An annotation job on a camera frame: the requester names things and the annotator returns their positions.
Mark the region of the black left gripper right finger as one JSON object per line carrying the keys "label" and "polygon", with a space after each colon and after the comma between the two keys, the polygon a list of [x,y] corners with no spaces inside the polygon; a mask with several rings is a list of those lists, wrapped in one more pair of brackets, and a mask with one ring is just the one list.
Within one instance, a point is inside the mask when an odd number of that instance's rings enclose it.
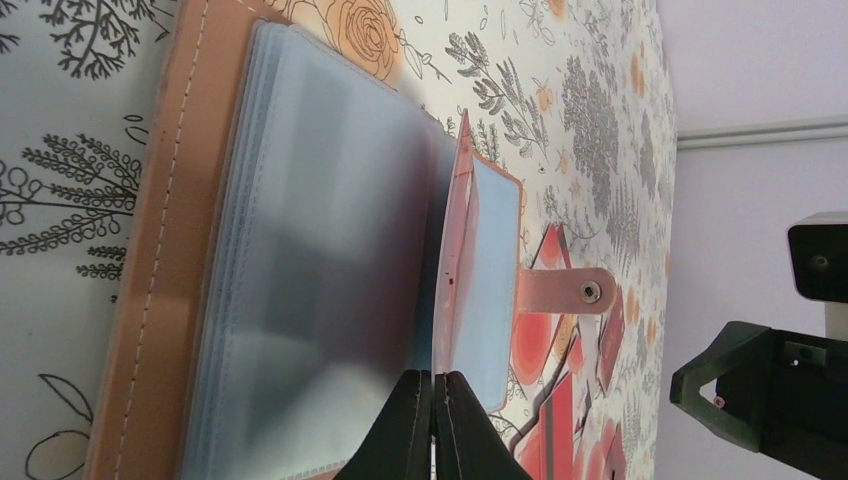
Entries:
{"label": "black left gripper right finger", "polygon": [[435,376],[436,478],[528,479],[512,457],[462,373]]}

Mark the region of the tan leather card holder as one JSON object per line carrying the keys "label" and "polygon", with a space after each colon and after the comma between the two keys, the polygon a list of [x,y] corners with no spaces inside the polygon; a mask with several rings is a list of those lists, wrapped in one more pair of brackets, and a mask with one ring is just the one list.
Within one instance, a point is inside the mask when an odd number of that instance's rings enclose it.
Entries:
{"label": "tan leather card holder", "polygon": [[[463,112],[445,131],[393,89],[400,48],[384,1],[182,3],[86,478],[335,479],[407,370],[431,373],[436,478],[433,316]],[[620,345],[620,325],[594,326],[616,282],[573,267],[558,228],[523,267],[527,187],[472,140],[476,235],[446,373],[514,459],[571,373],[571,479],[620,479],[617,428],[585,416],[597,352]],[[578,316],[529,387],[511,365],[522,313]]]}

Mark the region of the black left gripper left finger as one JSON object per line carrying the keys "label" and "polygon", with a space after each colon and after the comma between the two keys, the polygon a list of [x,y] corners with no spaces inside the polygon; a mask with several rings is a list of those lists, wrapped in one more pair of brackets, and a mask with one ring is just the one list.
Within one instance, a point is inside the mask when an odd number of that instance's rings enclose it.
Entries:
{"label": "black left gripper left finger", "polygon": [[403,372],[365,439],[335,479],[428,479],[431,413],[431,373]]}

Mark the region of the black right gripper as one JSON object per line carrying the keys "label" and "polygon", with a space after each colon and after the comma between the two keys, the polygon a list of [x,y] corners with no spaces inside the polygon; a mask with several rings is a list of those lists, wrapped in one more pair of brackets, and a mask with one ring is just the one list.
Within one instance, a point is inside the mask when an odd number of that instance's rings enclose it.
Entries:
{"label": "black right gripper", "polygon": [[672,376],[670,401],[715,436],[818,479],[847,476],[847,344],[727,323]]}

